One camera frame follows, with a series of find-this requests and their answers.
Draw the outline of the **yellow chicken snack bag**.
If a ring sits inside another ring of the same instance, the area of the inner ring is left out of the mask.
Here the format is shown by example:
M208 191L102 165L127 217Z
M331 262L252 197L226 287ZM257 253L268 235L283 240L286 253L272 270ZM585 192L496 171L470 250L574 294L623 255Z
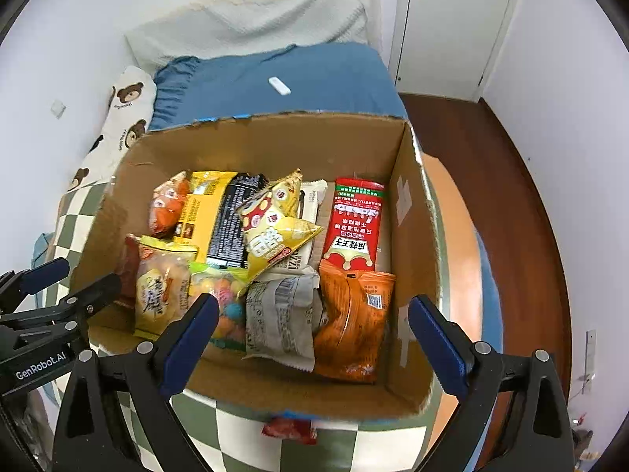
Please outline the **yellow chicken snack bag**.
M135 337L156 340L189 309L190 264L194 245L142 236L135 283Z

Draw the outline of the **colourful candy balls bag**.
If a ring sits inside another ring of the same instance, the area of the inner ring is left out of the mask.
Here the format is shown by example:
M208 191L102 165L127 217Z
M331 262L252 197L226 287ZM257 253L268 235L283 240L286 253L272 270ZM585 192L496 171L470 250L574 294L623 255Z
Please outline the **colourful candy balls bag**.
M219 304L220 315L210 341L217 347L245 351L244 293L246 269L221 269L209 264L189 265L189 304L202 294L212 295Z

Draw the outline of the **black cookie snack pack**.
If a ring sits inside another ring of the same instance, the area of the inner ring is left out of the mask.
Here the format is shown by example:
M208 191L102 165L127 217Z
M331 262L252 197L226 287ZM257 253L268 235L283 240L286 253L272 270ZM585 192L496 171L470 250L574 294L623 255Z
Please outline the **black cookie snack pack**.
M205 262L217 267L246 267L242 223L237 209L268 183L264 174L238 173L226 186L214 223Z

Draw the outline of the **white grey snack pack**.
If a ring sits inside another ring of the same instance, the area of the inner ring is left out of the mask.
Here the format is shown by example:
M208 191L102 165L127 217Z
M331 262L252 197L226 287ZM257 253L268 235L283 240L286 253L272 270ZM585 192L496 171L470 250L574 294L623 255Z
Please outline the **white grey snack pack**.
M254 281L245 299L245 357L311 373L317 273Z

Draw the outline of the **red small snack packet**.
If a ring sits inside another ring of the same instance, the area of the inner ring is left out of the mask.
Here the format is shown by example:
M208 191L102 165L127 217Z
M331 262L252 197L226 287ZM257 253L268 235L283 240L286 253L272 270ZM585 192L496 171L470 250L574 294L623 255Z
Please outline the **red small snack packet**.
M261 433L271 438L296 441L305 445L316 444L316 429L309 420L273 418L265 423Z

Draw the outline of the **yellow panda snack bag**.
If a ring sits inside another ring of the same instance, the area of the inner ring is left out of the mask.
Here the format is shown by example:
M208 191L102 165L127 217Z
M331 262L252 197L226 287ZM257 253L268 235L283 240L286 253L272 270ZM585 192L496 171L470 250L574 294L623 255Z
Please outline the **yellow panda snack bag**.
M293 233L300 222L294 218L294 211L302 179L298 168L270 182L238 207L247 251L246 284L251 284L296 248ZM316 236L322 230L319 226Z

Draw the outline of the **yellow chocolate snack bag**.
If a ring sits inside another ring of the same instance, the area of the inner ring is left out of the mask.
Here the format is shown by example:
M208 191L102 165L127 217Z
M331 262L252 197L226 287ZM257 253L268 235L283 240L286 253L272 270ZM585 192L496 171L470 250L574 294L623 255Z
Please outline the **yellow chocolate snack bag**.
M195 246L198 261L204 261L207 256L223 195L235 176L235 171L194 171L191 174L190 193L175 227L174 241Z

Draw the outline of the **red snack box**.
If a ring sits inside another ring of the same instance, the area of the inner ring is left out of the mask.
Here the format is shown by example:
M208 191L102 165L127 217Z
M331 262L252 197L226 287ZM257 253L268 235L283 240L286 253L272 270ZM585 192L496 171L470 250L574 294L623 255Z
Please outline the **red snack box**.
M337 178L322 258L344 271L374 271L386 189L379 182Z

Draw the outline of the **beige Franzzi wafer pack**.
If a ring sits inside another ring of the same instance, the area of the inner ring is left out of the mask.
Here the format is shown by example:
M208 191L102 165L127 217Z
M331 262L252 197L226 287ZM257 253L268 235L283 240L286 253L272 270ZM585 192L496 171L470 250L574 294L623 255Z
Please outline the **beige Franzzi wafer pack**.
M324 179L316 181L302 181L298 190L298 202L294 211L294 218L300 222L293 233L296 248L285 259L274 264L270 273L273 274L303 274L308 266L316 237L316 217L320 204L327 190Z

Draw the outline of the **green white checkered cushion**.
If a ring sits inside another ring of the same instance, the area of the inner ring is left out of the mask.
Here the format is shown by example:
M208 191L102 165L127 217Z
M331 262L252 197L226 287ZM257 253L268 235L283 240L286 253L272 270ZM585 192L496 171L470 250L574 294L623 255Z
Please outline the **green white checkered cushion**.
M216 471L409 471L425 452L438 397L434 373L410 332L406 307L413 288L438 292L430 200L419 197L402 224L385 211L381 239L397 277L377 379L344 382L206 347L176 415ZM265 436L273 418L309 420L316 444Z

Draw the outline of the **bear print pillow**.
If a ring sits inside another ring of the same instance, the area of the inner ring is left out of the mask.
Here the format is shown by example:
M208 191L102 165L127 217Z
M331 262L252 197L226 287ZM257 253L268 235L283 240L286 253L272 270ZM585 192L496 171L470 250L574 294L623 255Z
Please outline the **bear print pillow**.
M105 122L67 192L110 179L127 151L147 131L156 96L156 84L147 72L136 66L125 69L112 85Z

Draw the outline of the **white remote control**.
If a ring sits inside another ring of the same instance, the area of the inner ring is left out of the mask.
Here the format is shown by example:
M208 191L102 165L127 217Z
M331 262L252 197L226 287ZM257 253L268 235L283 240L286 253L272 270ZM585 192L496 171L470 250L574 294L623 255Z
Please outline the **white remote control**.
M280 78L270 77L268 79L268 83L281 96L287 96L291 94L290 87L288 87L286 83L283 83L283 81L281 81Z

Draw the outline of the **blue bed sheet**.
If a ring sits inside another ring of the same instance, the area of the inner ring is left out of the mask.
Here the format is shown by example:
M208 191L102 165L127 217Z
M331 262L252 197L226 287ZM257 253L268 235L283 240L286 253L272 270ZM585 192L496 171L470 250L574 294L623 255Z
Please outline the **blue bed sheet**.
M292 112L407 116L379 54L358 43L291 45L209 60L177 57L154 82L151 131Z

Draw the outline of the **white door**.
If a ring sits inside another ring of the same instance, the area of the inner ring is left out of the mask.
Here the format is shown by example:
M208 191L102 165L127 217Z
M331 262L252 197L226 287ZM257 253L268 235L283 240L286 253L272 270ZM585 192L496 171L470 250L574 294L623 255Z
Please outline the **white door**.
M389 71L400 93L476 101L516 0L398 0Z

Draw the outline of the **white wall socket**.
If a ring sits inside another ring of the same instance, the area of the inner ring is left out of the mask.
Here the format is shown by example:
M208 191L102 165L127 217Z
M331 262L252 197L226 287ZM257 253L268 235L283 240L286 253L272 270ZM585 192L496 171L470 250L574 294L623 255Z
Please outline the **white wall socket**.
M597 344L597 332L595 329L587 331L585 336L585 352L584 352L584 373L582 376L582 389L583 394L590 394L592 391L592 383L596 373L596 344Z

